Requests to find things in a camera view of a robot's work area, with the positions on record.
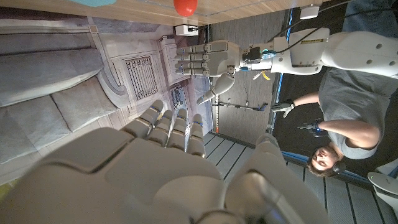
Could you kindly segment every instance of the couch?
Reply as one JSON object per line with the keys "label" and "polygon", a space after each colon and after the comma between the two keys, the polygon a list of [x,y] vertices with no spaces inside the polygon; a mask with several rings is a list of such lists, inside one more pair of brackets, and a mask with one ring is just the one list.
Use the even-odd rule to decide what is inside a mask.
{"label": "couch", "polygon": [[66,31],[0,35],[0,164],[128,104],[98,40],[88,29]]}

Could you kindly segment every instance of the wall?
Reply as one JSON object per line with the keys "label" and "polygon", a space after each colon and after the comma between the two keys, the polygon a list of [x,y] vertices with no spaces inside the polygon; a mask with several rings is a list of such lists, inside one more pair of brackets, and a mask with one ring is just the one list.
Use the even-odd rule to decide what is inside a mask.
{"label": "wall", "polygon": [[[211,25],[212,41],[230,40],[243,49],[248,48],[249,44],[266,43],[280,31],[284,25],[285,15],[286,13],[282,11],[273,12]],[[234,85],[219,95],[218,102],[228,103],[229,100],[231,104],[245,106],[248,101],[248,107],[260,107],[263,103],[268,103],[268,106],[264,111],[219,106],[218,131],[220,134],[255,144],[260,134],[267,131],[276,75],[267,72],[270,80],[266,80],[262,76],[253,80],[253,77],[259,72],[255,70],[236,72]],[[213,84],[216,82],[217,78],[213,78]],[[215,118],[216,107],[213,106],[213,109]]]}
{"label": "wall", "polygon": [[205,0],[198,1],[198,7],[190,17],[178,15],[172,0],[117,0],[114,4],[101,7],[89,7],[65,0],[13,0],[1,1],[0,6],[171,26],[202,26],[321,2],[322,0]]}
{"label": "wall", "polygon": [[[126,87],[129,95],[130,105],[121,109],[124,117],[132,120],[156,99],[165,103],[164,110],[170,109],[170,95],[167,89],[166,73],[162,66],[163,58],[160,55],[159,39],[163,35],[173,34],[172,27],[98,18],[93,18],[93,20],[98,26],[99,32],[107,32],[100,33],[99,37],[109,69],[117,83]],[[141,57],[150,58],[151,73],[153,72],[158,91],[151,96],[137,100],[133,87],[137,83],[133,83],[132,77],[129,75],[126,60]]]}

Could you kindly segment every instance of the robot finger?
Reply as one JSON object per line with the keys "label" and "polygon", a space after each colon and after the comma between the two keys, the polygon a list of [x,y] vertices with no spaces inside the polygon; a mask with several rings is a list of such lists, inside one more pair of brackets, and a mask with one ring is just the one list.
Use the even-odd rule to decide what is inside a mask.
{"label": "robot finger", "polygon": [[177,49],[177,54],[195,54],[195,53],[203,53],[210,48],[205,45],[205,44],[200,44],[200,45],[195,45],[195,46],[189,46],[189,47],[182,47]]}
{"label": "robot finger", "polygon": [[174,59],[178,61],[191,61],[191,54],[177,54]]}
{"label": "robot finger", "polygon": [[185,150],[185,127],[187,124],[187,111],[180,109],[175,119],[173,130],[170,134],[167,147],[173,147],[179,150]]}
{"label": "robot finger", "polygon": [[202,68],[185,68],[178,69],[175,71],[178,75],[209,75],[209,70]]}
{"label": "robot finger", "polygon": [[210,60],[210,54],[177,54],[174,59],[178,61],[207,61]]}
{"label": "robot finger", "polygon": [[155,128],[149,133],[147,140],[161,147],[165,147],[169,138],[170,125],[172,124],[173,113],[170,110],[165,111],[155,125]]}
{"label": "robot finger", "polygon": [[200,114],[193,116],[191,133],[188,139],[187,153],[205,158],[205,145],[203,144],[203,122]]}
{"label": "robot finger", "polygon": [[122,131],[125,131],[135,138],[145,138],[152,129],[157,117],[163,109],[163,102],[156,100],[145,112],[134,121],[131,121]]}
{"label": "robot finger", "polygon": [[177,69],[187,69],[187,68],[208,68],[206,62],[188,62],[188,61],[178,61],[175,64]]}

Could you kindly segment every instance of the black glove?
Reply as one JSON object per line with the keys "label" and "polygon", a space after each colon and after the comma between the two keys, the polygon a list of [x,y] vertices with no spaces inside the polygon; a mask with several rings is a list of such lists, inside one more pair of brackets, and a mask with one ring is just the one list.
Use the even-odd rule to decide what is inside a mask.
{"label": "black glove", "polygon": [[295,107],[293,100],[286,100],[281,103],[276,103],[271,106],[272,112],[280,112],[285,111],[284,118],[286,118],[287,114]]}
{"label": "black glove", "polygon": [[315,122],[310,123],[310,124],[304,123],[304,124],[298,126],[298,128],[300,128],[300,129],[314,129],[314,130],[322,131],[322,129],[320,129],[318,127],[318,124],[321,123],[322,121],[323,121],[322,119],[318,119]]}
{"label": "black glove", "polygon": [[322,121],[323,121],[322,119],[318,119],[315,122],[310,123],[310,124],[307,124],[307,123],[302,124],[298,128],[307,129],[309,133],[314,135],[314,137],[324,137],[324,136],[328,135],[328,131],[325,131],[325,130],[319,128],[318,125]]}

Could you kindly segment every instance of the air vent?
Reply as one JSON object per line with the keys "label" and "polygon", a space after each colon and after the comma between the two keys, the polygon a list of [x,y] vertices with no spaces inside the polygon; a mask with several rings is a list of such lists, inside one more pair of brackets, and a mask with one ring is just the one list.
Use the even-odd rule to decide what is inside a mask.
{"label": "air vent", "polygon": [[157,93],[150,57],[127,60],[126,65],[137,100]]}

